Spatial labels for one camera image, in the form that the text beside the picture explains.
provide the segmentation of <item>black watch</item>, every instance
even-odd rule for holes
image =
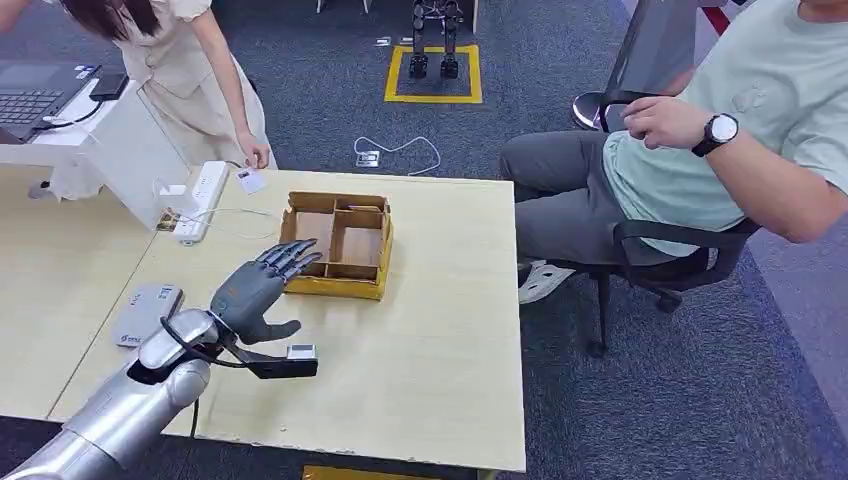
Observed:
[[[704,157],[716,148],[730,142],[739,133],[739,122],[732,116],[721,113],[704,126],[704,139],[692,148],[692,153]]]

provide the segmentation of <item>beige dress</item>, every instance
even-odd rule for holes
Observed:
[[[192,164],[231,160],[244,164],[245,154],[224,95],[200,42],[187,23],[209,9],[211,0],[150,0],[161,28],[142,34],[128,22],[128,41],[121,48],[127,74],[142,85],[171,140]],[[236,62],[250,131],[263,143],[265,112],[256,92]],[[271,153],[268,168],[277,168]]]

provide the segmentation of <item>laptop keyboard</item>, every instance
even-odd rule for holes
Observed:
[[[28,125],[44,116],[59,97],[60,90],[21,90],[0,93],[0,124]]]

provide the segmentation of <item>silver robotic arm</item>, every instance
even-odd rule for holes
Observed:
[[[292,345],[270,357],[237,345],[278,340],[297,321],[268,325],[262,315],[289,280],[320,254],[303,253],[314,240],[274,246],[239,267],[212,298],[209,310],[183,310],[162,326],[89,398],[62,430],[3,480],[98,480],[130,468],[180,411],[200,398],[210,364],[247,368],[259,378],[314,376],[311,345]],[[223,350],[240,363],[217,360]]]

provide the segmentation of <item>white power strip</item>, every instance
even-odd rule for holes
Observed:
[[[186,213],[185,219],[177,223],[174,236],[183,245],[194,245],[203,240],[208,223],[212,220],[212,210],[218,205],[218,198],[224,189],[229,174],[226,162],[206,162],[200,169],[200,175],[191,189],[191,196],[197,204],[197,210]]]

